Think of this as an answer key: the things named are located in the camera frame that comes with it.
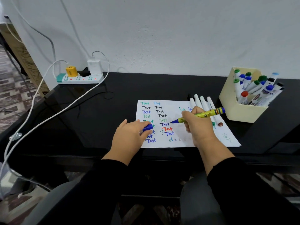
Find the pen holder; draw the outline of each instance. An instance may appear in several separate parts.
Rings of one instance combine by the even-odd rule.
[[[258,69],[232,67],[219,95],[219,99],[222,106],[225,108],[226,116],[229,120],[254,123],[268,107],[250,106],[237,103],[233,83],[234,70],[236,69],[239,69],[241,74],[251,72],[252,81],[257,80],[261,76],[261,72]],[[247,100],[251,101],[254,97],[254,95],[248,95]]]

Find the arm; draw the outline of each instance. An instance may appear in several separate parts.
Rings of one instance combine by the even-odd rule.
[[[191,113],[183,111],[182,116],[200,152],[208,184],[227,221],[230,224],[297,221],[300,211],[234,157],[216,138],[209,118],[193,115],[201,112],[204,110],[194,107]]]
[[[115,132],[111,150],[39,224],[110,224],[116,203],[126,185],[127,166],[152,133],[148,130],[139,134],[148,124],[139,120],[127,124],[124,120]]]

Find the black sleeve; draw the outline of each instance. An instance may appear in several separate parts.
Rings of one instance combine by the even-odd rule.
[[[127,171],[128,167],[122,162],[99,161],[39,225],[110,224]]]
[[[207,177],[229,224],[291,224],[300,211],[279,195],[242,160],[228,158]]]

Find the power strip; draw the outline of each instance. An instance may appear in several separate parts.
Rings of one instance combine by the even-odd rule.
[[[60,73],[56,81],[58,84],[99,84],[103,78],[103,74],[69,77],[66,73]]]

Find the white paper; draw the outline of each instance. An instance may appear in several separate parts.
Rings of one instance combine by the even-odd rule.
[[[194,147],[192,135],[186,131],[184,123],[170,124],[171,121],[182,117],[183,110],[192,110],[189,101],[138,100],[136,120],[150,121],[154,125],[153,133],[147,137],[142,148]],[[222,127],[213,127],[217,138],[226,147],[239,147],[241,144],[224,120],[222,122]]]

